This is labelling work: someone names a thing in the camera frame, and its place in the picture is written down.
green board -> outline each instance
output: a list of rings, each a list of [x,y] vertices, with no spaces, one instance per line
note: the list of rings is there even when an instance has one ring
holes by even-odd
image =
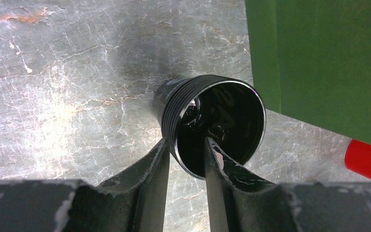
[[[266,108],[371,144],[371,0],[246,0]]]

red object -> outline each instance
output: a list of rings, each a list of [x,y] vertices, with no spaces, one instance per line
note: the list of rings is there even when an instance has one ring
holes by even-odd
[[[353,139],[346,151],[345,165],[347,169],[371,179],[371,145]]]

gray marble surface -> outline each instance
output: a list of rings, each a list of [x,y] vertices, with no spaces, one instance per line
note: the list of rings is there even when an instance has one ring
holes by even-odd
[[[162,82],[218,74],[252,83],[242,0],[0,0],[0,179],[97,185],[161,137]],[[274,182],[355,181],[350,139],[268,112],[247,163]],[[165,231],[209,231],[205,183],[171,159]]]

threaded end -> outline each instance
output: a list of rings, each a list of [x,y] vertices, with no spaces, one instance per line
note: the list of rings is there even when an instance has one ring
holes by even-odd
[[[240,118],[239,113],[231,113],[233,116],[237,116],[235,120],[237,120],[237,124],[239,124],[239,128],[237,127],[237,131],[233,130],[233,133],[231,133],[232,138],[228,140],[228,143],[224,145],[223,150],[226,152],[233,152],[233,149],[235,146],[238,146],[238,142],[241,142],[239,140],[239,137],[244,137],[244,129],[243,126],[241,127],[240,121],[249,121],[252,124],[256,124],[257,127],[255,130],[246,130],[246,133],[250,134],[250,137],[248,139],[243,140],[244,143],[249,142],[249,144],[244,144],[243,150],[237,150],[236,153],[239,153],[237,155],[237,159],[235,159],[237,162],[240,162],[241,164],[244,164],[249,160],[249,158],[253,155],[254,151],[259,145],[260,140],[262,140],[262,136],[265,129],[265,108],[262,104],[262,100],[260,99],[257,92],[249,86],[247,83],[231,79],[227,77],[222,76],[216,76],[216,75],[203,75],[193,78],[192,80],[184,83],[170,98],[169,102],[166,105],[166,109],[164,111],[162,121],[161,121],[161,131],[163,137],[167,138],[169,146],[170,146],[170,152],[173,154],[174,158],[177,160],[177,162],[192,176],[204,179],[205,174],[203,170],[204,161],[203,161],[203,154],[198,157],[192,157],[190,159],[195,159],[195,162],[197,162],[197,165],[201,165],[201,168],[198,167],[199,171],[195,171],[195,167],[192,167],[191,169],[188,167],[190,166],[190,160],[183,160],[184,158],[189,159],[188,155],[196,156],[196,154],[193,154],[193,152],[188,152],[188,154],[183,154],[181,150],[178,147],[178,139],[179,139],[179,130],[181,126],[181,121],[183,118],[183,115],[189,106],[189,104],[198,96],[204,95],[206,98],[212,97],[212,92],[207,92],[212,87],[215,87],[217,85],[227,86],[227,88],[233,89],[231,92],[233,92],[234,95],[238,96],[238,104],[236,104],[234,111],[242,111],[244,113],[241,113],[242,117]],[[250,110],[244,110],[240,109],[247,107],[247,108],[254,108]],[[198,136],[207,136],[206,134],[199,132]],[[199,146],[199,144],[189,144],[189,146]]]

black cylindrical tube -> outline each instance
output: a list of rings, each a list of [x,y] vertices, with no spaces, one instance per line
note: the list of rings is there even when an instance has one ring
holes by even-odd
[[[246,82],[216,76],[173,79],[156,91],[153,112],[170,152],[182,168],[203,179],[204,139],[213,138],[240,164],[259,146],[265,108]]]

